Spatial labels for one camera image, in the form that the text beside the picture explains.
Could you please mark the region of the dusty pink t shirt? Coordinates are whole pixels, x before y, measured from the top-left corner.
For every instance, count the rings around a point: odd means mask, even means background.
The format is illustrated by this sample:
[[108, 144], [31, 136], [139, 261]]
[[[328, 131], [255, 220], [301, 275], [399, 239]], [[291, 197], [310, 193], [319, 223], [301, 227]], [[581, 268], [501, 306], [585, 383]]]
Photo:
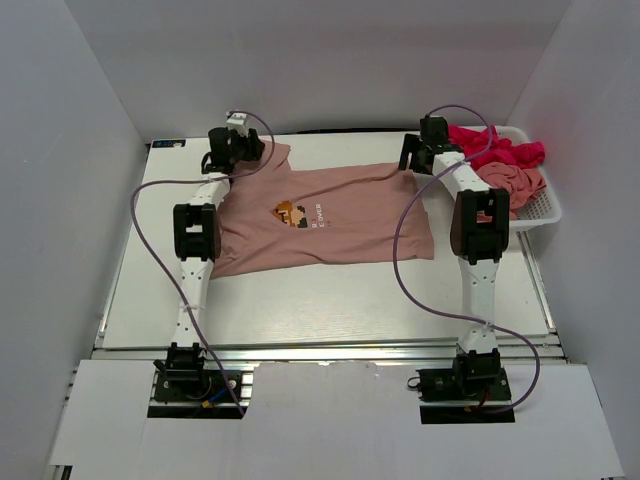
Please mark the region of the dusty pink t shirt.
[[391, 163], [294, 171], [286, 144], [268, 145], [263, 169], [242, 163], [218, 209], [213, 277], [313, 264], [435, 257], [417, 182]]

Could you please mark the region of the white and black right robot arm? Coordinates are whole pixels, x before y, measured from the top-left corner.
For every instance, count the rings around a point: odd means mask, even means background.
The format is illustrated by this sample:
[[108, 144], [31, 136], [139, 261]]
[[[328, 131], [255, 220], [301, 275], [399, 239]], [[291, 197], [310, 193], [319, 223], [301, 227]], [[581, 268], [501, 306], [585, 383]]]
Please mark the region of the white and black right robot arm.
[[450, 245], [460, 266], [463, 315], [473, 319], [452, 365], [421, 371], [416, 388], [429, 403], [482, 403], [503, 373], [493, 325], [495, 281], [509, 242], [509, 194], [479, 177], [450, 141], [447, 121], [434, 114], [420, 120], [417, 135], [405, 136], [399, 168], [438, 178], [454, 200]]

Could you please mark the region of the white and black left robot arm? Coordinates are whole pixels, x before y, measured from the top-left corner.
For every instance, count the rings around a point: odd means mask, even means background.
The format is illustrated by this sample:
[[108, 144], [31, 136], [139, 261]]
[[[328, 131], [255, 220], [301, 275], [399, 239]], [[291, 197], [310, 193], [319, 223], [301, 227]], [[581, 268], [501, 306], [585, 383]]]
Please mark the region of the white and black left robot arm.
[[209, 131], [210, 151], [201, 162], [205, 183], [187, 203], [173, 208], [174, 251], [179, 260], [180, 301], [175, 331], [167, 355], [167, 378], [188, 398], [199, 399], [211, 388], [204, 369], [197, 329], [206, 307], [214, 262], [220, 256], [221, 233], [217, 210], [230, 192], [236, 165], [261, 159], [265, 144], [244, 114], [233, 114], [224, 127]]

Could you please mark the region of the magenta t shirt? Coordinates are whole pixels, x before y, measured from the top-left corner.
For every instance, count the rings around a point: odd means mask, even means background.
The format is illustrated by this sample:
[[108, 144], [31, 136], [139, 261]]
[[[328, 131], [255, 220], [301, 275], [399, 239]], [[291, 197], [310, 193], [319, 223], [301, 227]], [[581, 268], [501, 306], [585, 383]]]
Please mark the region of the magenta t shirt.
[[520, 169], [535, 168], [546, 158], [544, 146], [540, 142], [514, 144], [510, 139], [501, 137], [496, 128], [480, 131], [450, 126], [449, 141], [463, 149], [467, 158], [471, 158], [474, 170], [490, 163], [517, 166]]

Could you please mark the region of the black xdof label sticker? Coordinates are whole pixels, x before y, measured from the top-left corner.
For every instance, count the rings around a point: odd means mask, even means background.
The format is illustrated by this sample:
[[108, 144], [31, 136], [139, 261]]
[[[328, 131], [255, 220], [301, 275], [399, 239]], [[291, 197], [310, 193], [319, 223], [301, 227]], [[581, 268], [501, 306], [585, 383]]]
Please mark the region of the black xdof label sticker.
[[160, 139], [151, 142], [152, 149], [161, 148], [183, 148], [186, 145], [185, 139]]

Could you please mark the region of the coral pink t shirt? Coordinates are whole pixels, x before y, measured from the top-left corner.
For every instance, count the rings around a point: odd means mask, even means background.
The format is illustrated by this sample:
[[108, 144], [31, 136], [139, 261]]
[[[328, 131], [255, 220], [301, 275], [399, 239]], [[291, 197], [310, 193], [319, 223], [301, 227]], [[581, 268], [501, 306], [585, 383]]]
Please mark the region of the coral pink t shirt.
[[517, 219], [517, 211], [535, 200], [546, 187], [546, 181], [537, 168], [522, 169], [499, 162], [488, 163], [476, 174], [495, 189], [504, 189], [510, 197], [510, 219]]

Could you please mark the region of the white perforated plastic basket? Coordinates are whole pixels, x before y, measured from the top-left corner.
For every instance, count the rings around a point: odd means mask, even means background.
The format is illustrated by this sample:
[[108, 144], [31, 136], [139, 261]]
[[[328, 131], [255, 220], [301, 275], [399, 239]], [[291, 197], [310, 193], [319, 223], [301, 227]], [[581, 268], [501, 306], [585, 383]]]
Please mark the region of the white perforated plastic basket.
[[[496, 126], [496, 130], [501, 138], [509, 139], [513, 145], [530, 143], [528, 135], [517, 127]], [[544, 165], [538, 165], [537, 170], [546, 186], [534, 200], [516, 211], [517, 218], [510, 221], [512, 232], [526, 232], [539, 226], [555, 224], [562, 218], [559, 200]]]

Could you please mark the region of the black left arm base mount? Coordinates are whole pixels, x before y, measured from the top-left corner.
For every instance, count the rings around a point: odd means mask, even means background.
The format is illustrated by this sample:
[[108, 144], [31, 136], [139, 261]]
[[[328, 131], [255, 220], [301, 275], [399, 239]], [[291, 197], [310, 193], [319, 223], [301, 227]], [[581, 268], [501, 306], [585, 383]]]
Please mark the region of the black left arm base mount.
[[171, 380], [158, 371], [147, 409], [150, 419], [240, 420], [222, 375], [205, 370], [204, 380]]

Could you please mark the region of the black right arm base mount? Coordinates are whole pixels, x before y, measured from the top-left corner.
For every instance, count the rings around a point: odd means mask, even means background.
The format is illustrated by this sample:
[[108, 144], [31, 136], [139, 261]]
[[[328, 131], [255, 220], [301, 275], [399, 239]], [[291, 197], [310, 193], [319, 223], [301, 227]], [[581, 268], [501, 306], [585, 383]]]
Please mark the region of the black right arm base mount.
[[406, 382], [423, 425], [511, 424], [515, 413], [504, 368], [494, 380], [459, 385], [452, 368], [421, 369]]

